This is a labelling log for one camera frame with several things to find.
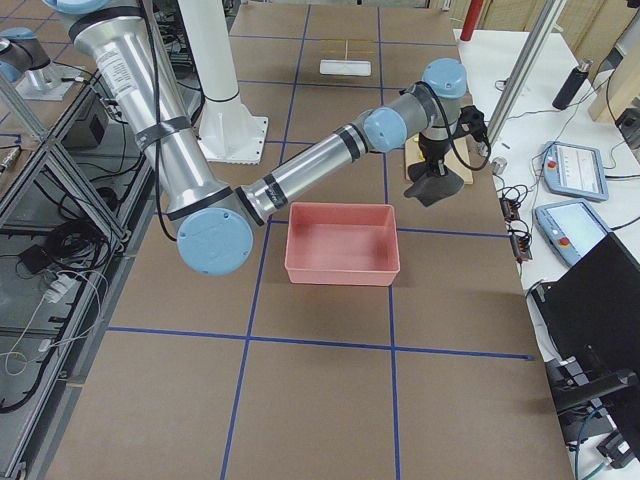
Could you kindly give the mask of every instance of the white desk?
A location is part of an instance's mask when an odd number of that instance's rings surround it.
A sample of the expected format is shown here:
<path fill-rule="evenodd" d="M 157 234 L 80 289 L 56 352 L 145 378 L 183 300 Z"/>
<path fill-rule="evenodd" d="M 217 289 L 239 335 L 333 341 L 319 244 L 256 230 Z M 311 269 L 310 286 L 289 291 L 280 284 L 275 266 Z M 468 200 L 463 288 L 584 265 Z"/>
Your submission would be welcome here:
<path fill-rule="evenodd" d="M 501 92 L 495 88 L 497 80 L 506 79 L 518 57 L 520 49 L 527 38 L 526 32 L 476 31 L 470 42 L 458 40 L 458 48 L 463 64 L 468 71 L 469 90 L 475 105 L 490 118 Z M 577 61 L 560 34 L 551 35 L 547 44 L 533 67 L 525 87 L 516 103 L 511 116 L 523 112 L 552 109 L 551 102 L 565 81 L 569 71 L 577 65 Z M 574 102 L 592 91 L 585 82 L 576 95 Z M 612 164 L 611 148 L 622 141 L 618 129 L 611 124 L 594 123 L 588 113 L 589 105 L 595 98 L 591 95 L 578 107 L 570 107 L 563 112 L 539 113 L 527 115 L 507 121 L 493 154 L 508 160 L 508 166 L 502 175 L 507 186 L 523 183 L 533 185 L 535 182 L 531 159 L 542 152 L 546 142 L 555 140 L 567 120 L 575 113 L 575 117 L 567 125 L 558 139 L 567 143 L 575 143 L 600 149 L 605 166 Z M 640 173 L 640 165 L 626 145 L 614 151 L 617 167 L 607 170 L 609 175 L 631 175 Z M 540 166 L 540 158 L 535 166 Z M 602 219 L 610 227 L 624 224 L 640 215 L 640 180 L 609 182 L 609 200 L 600 204 L 592 204 Z M 537 197 L 529 194 L 520 209 L 520 216 L 532 226 L 532 209 L 538 205 L 560 202 L 567 197 L 555 195 L 541 181 Z M 640 222 L 616 232 L 627 248 L 640 258 Z M 551 247 L 542 240 L 541 233 L 534 228 L 531 251 L 533 261 L 523 265 L 522 286 L 527 289 L 539 280 L 557 280 L 567 267 L 556 257 Z M 557 356 L 551 347 L 544 323 L 537 309 L 529 300 L 540 350 L 545 360 Z M 586 476 L 601 461 L 602 456 L 595 450 L 604 436 L 589 439 L 580 450 L 580 476 Z M 601 480 L 637 480 L 640 478 L 640 462 L 633 460 L 626 468 L 614 470 L 607 467 L 597 477 Z"/>

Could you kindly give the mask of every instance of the blue cable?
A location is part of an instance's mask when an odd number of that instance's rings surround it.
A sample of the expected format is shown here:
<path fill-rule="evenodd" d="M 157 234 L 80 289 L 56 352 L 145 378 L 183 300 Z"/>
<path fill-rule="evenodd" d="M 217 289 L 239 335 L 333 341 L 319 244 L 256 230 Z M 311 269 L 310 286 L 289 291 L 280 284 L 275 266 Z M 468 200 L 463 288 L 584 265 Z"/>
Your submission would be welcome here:
<path fill-rule="evenodd" d="M 587 417 L 583 420 L 582 425 L 580 426 L 580 430 L 578 431 L 578 438 L 576 440 L 576 457 L 573 465 L 573 472 L 575 474 L 576 480 L 580 480 L 580 477 L 578 476 L 578 455 L 580 454 L 580 444 L 582 443 L 582 435 L 584 434 L 585 428 L 587 426 L 587 423 L 589 423 L 589 420 L 591 420 L 596 415 L 596 413 L 598 413 L 603 408 L 604 408 L 604 405 L 600 405 L 598 408 L 595 408 L 589 415 L 587 415 Z M 591 478 L 593 477 L 593 475 L 590 473 L 589 475 L 587 475 L 587 477 Z"/>
<path fill-rule="evenodd" d="M 595 477 L 598 473 L 600 473 L 602 471 L 602 469 L 604 467 L 607 466 L 607 462 L 602 462 L 600 465 L 598 465 L 596 468 L 593 469 L 593 471 L 587 475 L 586 477 L 584 477 L 582 480 L 591 480 L 593 477 Z"/>

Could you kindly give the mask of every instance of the computer monitor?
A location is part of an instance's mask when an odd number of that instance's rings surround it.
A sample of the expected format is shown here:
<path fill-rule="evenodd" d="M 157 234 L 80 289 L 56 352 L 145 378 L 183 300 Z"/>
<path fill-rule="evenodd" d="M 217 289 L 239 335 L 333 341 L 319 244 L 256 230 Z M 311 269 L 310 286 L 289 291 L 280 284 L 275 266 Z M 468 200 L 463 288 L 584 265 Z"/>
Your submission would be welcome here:
<path fill-rule="evenodd" d="M 614 233 L 545 292 L 541 312 L 560 355 L 576 357 L 591 380 L 621 369 L 640 375 L 640 265 Z M 602 400 L 640 458 L 640 387 Z"/>

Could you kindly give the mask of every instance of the pink plastic box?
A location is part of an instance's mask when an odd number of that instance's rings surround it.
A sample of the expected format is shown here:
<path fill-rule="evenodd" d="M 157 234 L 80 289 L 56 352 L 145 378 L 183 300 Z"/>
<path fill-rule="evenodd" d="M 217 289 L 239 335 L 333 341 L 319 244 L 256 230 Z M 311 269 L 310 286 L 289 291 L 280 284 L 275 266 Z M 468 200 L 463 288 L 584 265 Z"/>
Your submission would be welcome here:
<path fill-rule="evenodd" d="M 391 285 L 400 271 L 393 207 L 292 203 L 284 265 L 292 283 Z"/>

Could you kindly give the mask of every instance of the light blue cap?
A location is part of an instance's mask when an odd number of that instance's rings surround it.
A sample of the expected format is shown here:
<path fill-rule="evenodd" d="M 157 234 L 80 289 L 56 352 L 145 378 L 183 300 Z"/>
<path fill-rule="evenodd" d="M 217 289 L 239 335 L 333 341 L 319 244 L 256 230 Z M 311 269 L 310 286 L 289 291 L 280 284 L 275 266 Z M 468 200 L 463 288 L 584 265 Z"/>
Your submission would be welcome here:
<path fill-rule="evenodd" d="M 453 58 L 439 58 L 431 62 L 422 75 L 440 98 L 462 98 L 467 93 L 467 70 Z"/>
<path fill-rule="evenodd" d="M 252 246 L 247 221 L 226 208 L 192 213 L 178 229 L 178 251 L 184 263 L 205 275 L 233 272 L 249 258 Z"/>
<path fill-rule="evenodd" d="M 407 140 L 407 124 L 389 107 L 375 109 L 364 121 L 364 133 L 378 152 L 386 153 L 401 147 Z"/>
<path fill-rule="evenodd" d="M 33 40 L 36 38 L 36 34 L 27 27 L 13 27 L 0 32 L 0 37 L 7 40 Z"/>
<path fill-rule="evenodd" d="M 22 76 L 22 72 L 13 65 L 0 61 L 0 74 L 7 79 L 9 83 L 13 83 Z"/>
<path fill-rule="evenodd" d="M 84 15 L 104 7 L 109 0 L 42 0 L 54 10 L 71 15 Z"/>

